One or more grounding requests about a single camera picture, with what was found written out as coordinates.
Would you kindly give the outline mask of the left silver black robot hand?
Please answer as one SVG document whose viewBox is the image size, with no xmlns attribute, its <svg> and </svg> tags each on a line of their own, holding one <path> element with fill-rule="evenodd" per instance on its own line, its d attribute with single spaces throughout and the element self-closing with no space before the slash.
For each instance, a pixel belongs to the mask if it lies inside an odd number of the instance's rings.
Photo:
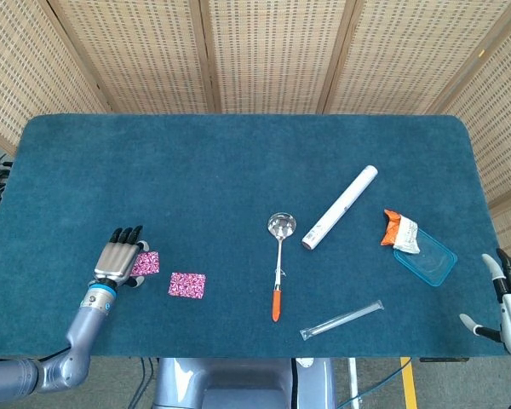
<svg viewBox="0 0 511 409">
<path fill-rule="evenodd" d="M 139 240 L 143 227 L 116 228 L 103 248 L 89 285 L 108 285 L 116 290 L 121 285 L 140 287 L 145 278 L 132 274 L 137 257 L 149 251 L 149 244 Z"/>
</svg>

